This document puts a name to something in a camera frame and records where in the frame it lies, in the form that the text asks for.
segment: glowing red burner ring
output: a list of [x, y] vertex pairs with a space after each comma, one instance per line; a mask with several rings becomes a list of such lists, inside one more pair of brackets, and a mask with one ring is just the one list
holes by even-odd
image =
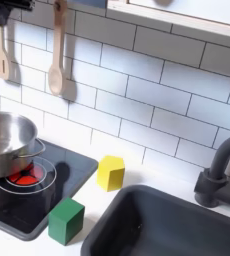
[[29, 186], [39, 183], [44, 177], [41, 166], [31, 163], [25, 170], [8, 177], [8, 180], [19, 186]]

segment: wooden block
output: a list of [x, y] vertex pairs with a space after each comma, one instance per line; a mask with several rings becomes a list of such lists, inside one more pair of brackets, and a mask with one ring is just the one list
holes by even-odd
[[124, 161], [120, 157], [106, 156], [98, 167], [97, 184], [105, 191], [122, 188], [125, 173]]
[[49, 213], [48, 235], [66, 245], [83, 227], [85, 206], [66, 198]]

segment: sink basin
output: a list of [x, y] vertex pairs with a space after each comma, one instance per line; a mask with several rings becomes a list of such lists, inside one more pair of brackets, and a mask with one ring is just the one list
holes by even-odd
[[81, 256], [230, 256], [230, 218], [147, 186], [122, 189]]

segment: yellow wooden block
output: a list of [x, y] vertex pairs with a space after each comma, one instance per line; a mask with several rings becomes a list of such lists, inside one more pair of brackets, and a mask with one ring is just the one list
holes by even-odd
[[106, 156], [99, 162], [97, 184], [105, 191], [122, 188], [125, 172], [124, 161], [120, 157]]

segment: cooktop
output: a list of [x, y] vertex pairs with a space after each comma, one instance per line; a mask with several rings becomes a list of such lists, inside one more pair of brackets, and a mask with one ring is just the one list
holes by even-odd
[[0, 179], [0, 229], [27, 241], [43, 231], [48, 213], [72, 197], [98, 166], [94, 159], [43, 142], [46, 151], [25, 170]]

